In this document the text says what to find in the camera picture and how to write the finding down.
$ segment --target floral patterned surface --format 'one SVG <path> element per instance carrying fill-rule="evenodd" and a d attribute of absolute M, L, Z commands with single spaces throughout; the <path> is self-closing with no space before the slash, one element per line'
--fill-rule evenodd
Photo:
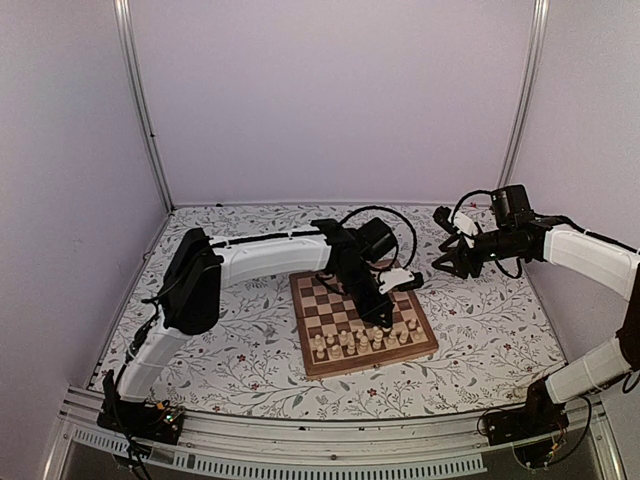
<path fill-rule="evenodd" d="M 307 381 L 287 275 L 234 285 L 221 293 L 220 321 L 191 339 L 165 368 L 152 398 L 191 410 L 279 418 L 356 419 L 446 414 L 520 402 L 526 386 L 564 363 L 549 322 L 526 278 L 509 279 L 485 266 L 478 279 L 435 271 L 437 245 L 446 238 L 433 208 L 394 207 L 418 232 L 412 265 L 425 285 L 416 291 L 440 349 L 432 356 L 377 370 Z M 153 313 L 152 296 L 183 234 L 203 227 L 210 236 L 286 230 L 315 218 L 342 218 L 347 206 L 233 206 L 177 210 L 96 369 L 93 385 L 119 368 L 137 328 Z M 466 213 L 490 224 L 486 209 Z M 411 248 L 408 229 L 378 213 L 399 237 L 400 260 Z M 353 220 L 361 224 L 369 212 Z M 505 262 L 507 268 L 512 266 Z"/>

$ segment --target purple wall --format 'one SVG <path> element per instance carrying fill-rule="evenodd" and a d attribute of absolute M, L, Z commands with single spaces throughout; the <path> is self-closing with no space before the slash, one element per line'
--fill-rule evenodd
<path fill-rule="evenodd" d="M 552 2 L 515 181 L 543 213 L 640 246 L 640 5 Z M 548 265 L 530 268 L 574 359 L 621 326 L 626 304 Z M 640 390 L 604 395 L 629 478 L 640 478 Z"/>
<path fill-rule="evenodd" d="M 163 218 L 110 0 L 0 2 L 0 477 L 36 478 Z"/>
<path fill-rule="evenodd" d="M 533 2 L 132 2 L 176 203 L 455 201 L 495 185 Z"/>

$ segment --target wooden chessboard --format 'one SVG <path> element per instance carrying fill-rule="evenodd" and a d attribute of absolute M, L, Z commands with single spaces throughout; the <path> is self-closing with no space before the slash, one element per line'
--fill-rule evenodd
<path fill-rule="evenodd" d="M 406 343 L 399 339 L 389 341 L 388 333 L 384 334 L 378 350 L 372 348 L 374 339 L 373 325 L 364 323 L 358 316 L 353 301 L 328 291 L 315 278 L 314 273 L 295 273 L 290 276 L 293 302 L 300 334 L 300 344 L 304 367 L 308 380 L 343 375 L 345 373 L 367 370 L 379 365 L 389 365 L 413 360 L 424 355 L 430 355 L 438 350 L 438 341 L 427 321 L 427 317 L 413 292 L 390 292 L 395 303 L 393 310 L 393 329 L 398 333 L 408 330 Z M 340 287 L 333 277 L 326 282 L 331 286 Z M 415 328 L 410 328 L 411 319 L 416 319 Z M 423 333 L 416 330 L 420 326 Z M 358 346 L 356 333 L 363 329 L 369 339 L 369 348 L 349 354 L 347 342 L 353 338 Z M 347 332 L 347 339 L 340 339 L 339 333 Z M 314 341 L 316 335 L 322 337 L 325 349 L 323 358 L 318 358 Z M 334 336 L 335 345 L 340 346 L 340 355 L 333 358 L 327 349 L 326 337 Z"/>

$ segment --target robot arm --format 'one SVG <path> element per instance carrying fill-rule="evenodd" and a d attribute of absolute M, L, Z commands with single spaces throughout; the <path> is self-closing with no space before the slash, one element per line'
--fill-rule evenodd
<path fill-rule="evenodd" d="M 555 430 L 566 423 L 568 400 L 603 390 L 629 372 L 640 370 L 640 256 L 619 242 L 585 231 L 562 216 L 535 214 L 522 185 L 491 193 L 498 228 L 482 232 L 465 215 L 445 207 L 434 219 L 452 236 L 433 262 L 436 269 L 460 278 L 480 275 L 489 261 L 517 258 L 549 262 L 576 271 L 611 288 L 629 302 L 616 336 L 547 378 L 534 382 L 522 409 L 486 415 L 492 444 Z"/>
<path fill-rule="evenodd" d="M 181 423 L 175 422 L 175 411 L 168 404 L 159 404 L 158 409 L 167 415 L 159 414 L 145 399 L 185 342 L 217 323 L 221 289 L 243 280 L 323 271 L 338 278 L 341 293 L 351 297 L 362 320 L 392 326 L 394 305 L 388 291 L 420 287 L 422 275 L 393 265 L 374 275 L 371 264 L 398 248 L 396 237 L 379 218 L 357 229 L 344 227 L 345 221 L 316 220 L 309 228 L 242 238 L 210 239 L 201 228 L 189 230 L 164 275 L 161 290 L 143 301 L 154 304 L 156 314 L 136 332 L 117 379 L 110 371 L 103 381 L 105 403 L 98 425 L 128 430 L 132 436 L 177 442 Z M 170 428 L 157 420 L 163 415 L 171 419 L 164 422 Z"/>

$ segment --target enclosure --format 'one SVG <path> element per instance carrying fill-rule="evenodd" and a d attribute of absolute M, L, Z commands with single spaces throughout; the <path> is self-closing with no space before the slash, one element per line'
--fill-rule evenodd
<path fill-rule="evenodd" d="M 0 478 L 123 473 L 100 457 L 126 448 L 95 426 L 101 380 L 187 229 L 263 234 L 368 204 L 415 224 L 438 352 L 306 382 L 288 277 L 241 282 L 154 385 L 187 407 L 154 478 L 258 478 L 252 462 L 291 478 L 530 474 L 478 417 L 611 338 L 627 304 L 545 263 L 438 272 L 432 217 L 524 184 L 537 212 L 640 245 L 640 6 L 54 0 L 4 2 L 0 18 Z M 463 211 L 491 228 L 486 198 Z M 543 477 L 640 476 L 637 392 L 591 398 L 587 440 Z M 571 444 L 587 412 L 567 410 Z"/>

